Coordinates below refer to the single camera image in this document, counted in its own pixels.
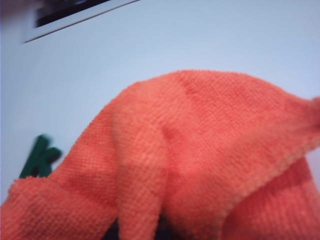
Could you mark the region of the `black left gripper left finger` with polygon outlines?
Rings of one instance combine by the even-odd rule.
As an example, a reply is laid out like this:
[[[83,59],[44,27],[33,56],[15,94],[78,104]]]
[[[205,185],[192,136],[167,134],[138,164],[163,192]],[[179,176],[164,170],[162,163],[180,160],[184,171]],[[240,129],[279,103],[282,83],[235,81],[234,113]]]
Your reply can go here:
[[[118,219],[114,221],[114,223],[109,227],[107,232],[105,233],[106,240],[119,240],[119,224]]]

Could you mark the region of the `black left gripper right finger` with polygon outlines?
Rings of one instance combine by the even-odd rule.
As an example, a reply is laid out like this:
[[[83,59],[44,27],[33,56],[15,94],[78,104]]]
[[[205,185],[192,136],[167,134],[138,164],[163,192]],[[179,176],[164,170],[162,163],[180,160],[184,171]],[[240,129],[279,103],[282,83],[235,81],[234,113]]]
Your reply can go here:
[[[172,240],[173,239],[167,220],[163,215],[160,215],[159,217],[154,239],[155,240]]]

